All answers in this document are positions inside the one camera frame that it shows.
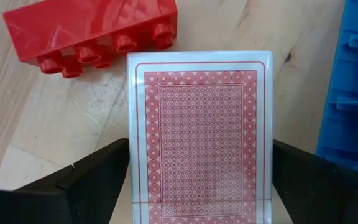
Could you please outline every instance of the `blue toy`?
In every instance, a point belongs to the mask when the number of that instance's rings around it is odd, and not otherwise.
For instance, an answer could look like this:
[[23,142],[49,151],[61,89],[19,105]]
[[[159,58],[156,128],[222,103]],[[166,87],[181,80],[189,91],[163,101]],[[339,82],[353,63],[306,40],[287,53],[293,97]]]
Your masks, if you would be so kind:
[[358,170],[358,0],[347,0],[317,155]]

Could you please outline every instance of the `playing card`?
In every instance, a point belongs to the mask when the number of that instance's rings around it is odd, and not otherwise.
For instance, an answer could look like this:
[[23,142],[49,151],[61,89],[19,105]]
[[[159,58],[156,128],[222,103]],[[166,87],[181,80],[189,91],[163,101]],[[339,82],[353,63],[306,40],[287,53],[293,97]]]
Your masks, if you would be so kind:
[[272,54],[128,55],[135,224],[270,223]]

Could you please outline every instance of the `red toy brick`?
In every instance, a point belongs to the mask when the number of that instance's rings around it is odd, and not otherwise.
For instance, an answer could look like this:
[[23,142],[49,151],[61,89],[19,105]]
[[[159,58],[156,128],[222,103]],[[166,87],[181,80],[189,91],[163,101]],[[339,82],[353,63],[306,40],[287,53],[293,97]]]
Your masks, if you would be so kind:
[[45,0],[4,13],[19,60],[64,78],[127,52],[171,47],[177,16],[175,0]]

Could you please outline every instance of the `red border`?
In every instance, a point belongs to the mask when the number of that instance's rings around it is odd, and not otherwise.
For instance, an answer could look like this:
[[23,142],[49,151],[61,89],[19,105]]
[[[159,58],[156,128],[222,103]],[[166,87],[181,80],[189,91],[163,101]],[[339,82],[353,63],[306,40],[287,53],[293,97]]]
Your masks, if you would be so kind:
[[[137,100],[137,68],[139,65],[166,65],[166,64],[195,64],[195,63],[260,63],[264,67],[264,109],[266,107],[266,65],[261,61],[232,61],[232,62],[143,62],[139,63],[135,67],[135,97],[136,97],[136,131],[137,131],[137,160],[138,160],[138,175],[139,175],[139,200],[141,200],[141,190],[140,190],[140,149],[139,149],[139,114],[138,114],[138,100]],[[264,110],[264,127],[266,128],[266,111]],[[263,197],[262,197],[262,216],[263,224],[265,223],[265,128],[264,128],[264,180],[263,180]],[[140,224],[142,224],[142,204],[139,203],[139,213],[140,213]]]

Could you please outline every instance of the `wooden table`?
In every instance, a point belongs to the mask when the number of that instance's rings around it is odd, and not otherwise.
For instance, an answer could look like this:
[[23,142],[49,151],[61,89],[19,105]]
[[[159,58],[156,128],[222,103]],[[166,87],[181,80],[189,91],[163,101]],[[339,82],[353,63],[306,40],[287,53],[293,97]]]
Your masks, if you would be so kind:
[[[0,189],[14,189],[127,137],[126,62],[74,80],[20,63],[2,12],[36,0],[0,0]],[[271,50],[274,136],[314,152],[344,0],[178,0],[170,50]],[[130,223],[130,187],[116,223]],[[275,223],[287,223],[275,219]]]

